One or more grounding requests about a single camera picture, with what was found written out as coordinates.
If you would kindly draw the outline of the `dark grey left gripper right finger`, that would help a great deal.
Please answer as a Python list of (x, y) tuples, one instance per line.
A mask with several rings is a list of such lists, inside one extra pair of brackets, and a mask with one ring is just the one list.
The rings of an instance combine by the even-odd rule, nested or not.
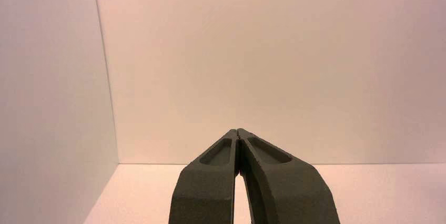
[(311, 164), (238, 129), (240, 174), (252, 223), (339, 223), (333, 195)]

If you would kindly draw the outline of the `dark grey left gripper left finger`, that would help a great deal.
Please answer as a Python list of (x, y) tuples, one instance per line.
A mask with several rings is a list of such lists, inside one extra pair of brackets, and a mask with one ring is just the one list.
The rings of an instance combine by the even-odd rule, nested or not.
[(231, 129), (180, 173), (169, 223), (233, 223), (239, 137)]

